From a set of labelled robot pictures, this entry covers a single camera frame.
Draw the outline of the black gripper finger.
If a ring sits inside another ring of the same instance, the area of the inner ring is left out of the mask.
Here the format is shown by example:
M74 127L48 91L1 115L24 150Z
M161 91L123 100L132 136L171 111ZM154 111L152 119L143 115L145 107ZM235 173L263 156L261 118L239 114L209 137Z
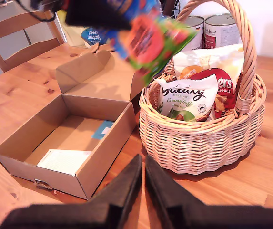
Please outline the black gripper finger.
M86 204L86 229L122 229L142 182L142 157L130 163Z
M102 0L67 0L65 11L65 22L70 26L92 26L106 30L131 29L129 21Z
M151 156L145 159L145 187L162 228L195 228L190 207L202 207L204 203L174 181Z

